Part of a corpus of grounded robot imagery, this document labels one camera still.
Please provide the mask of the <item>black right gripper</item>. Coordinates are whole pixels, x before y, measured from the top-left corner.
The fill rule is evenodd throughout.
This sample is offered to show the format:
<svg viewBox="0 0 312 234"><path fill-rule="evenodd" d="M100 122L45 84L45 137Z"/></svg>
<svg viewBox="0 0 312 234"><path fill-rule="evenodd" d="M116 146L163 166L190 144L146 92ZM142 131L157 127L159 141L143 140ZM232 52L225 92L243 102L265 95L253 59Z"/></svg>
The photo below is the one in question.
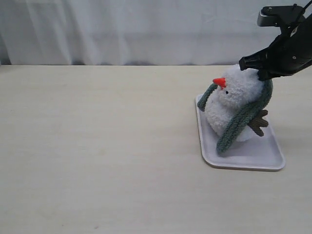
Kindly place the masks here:
<svg viewBox="0 0 312 234"><path fill-rule="evenodd" d="M292 76L312 65L312 19L307 18L296 27L295 33L278 42L239 60L241 71L257 69L258 79Z"/></svg>

